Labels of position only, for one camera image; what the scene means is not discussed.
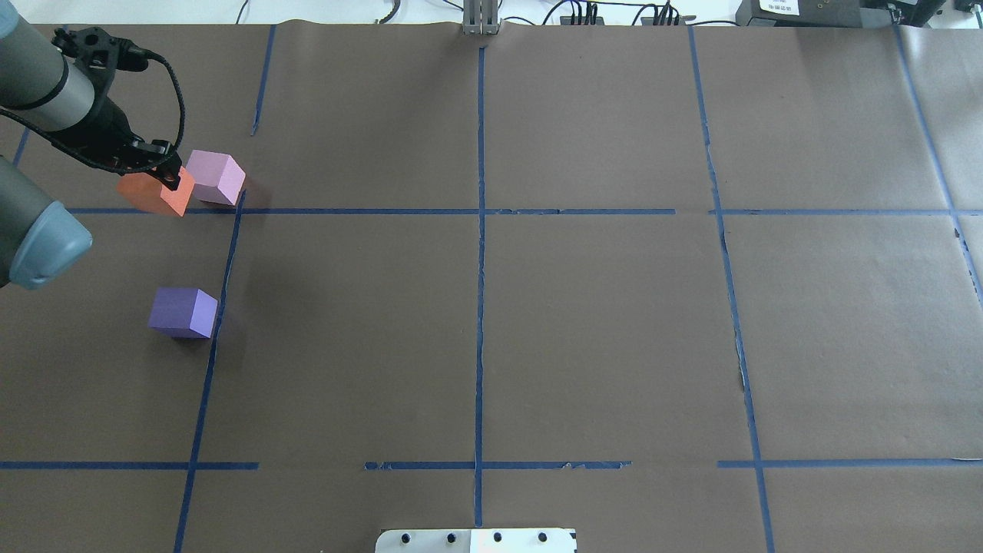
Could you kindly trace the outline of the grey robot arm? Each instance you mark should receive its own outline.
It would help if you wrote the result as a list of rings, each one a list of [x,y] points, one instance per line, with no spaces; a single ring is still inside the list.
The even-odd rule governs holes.
[[[102,28],[40,34],[2,3],[2,116],[48,141],[85,167],[158,186],[181,216],[194,188],[178,148],[186,106],[171,64],[155,51]],[[117,72],[167,70],[179,109],[174,141],[147,141],[109,97]],[[91,232],[59,200],[2,161],[2,284],[37,290],[91,248]]]

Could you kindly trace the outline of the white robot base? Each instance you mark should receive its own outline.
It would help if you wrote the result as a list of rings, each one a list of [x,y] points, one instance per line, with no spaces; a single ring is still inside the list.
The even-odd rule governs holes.
[[[391,529],[376,539],[376,552],[577,552],[568,528]]]

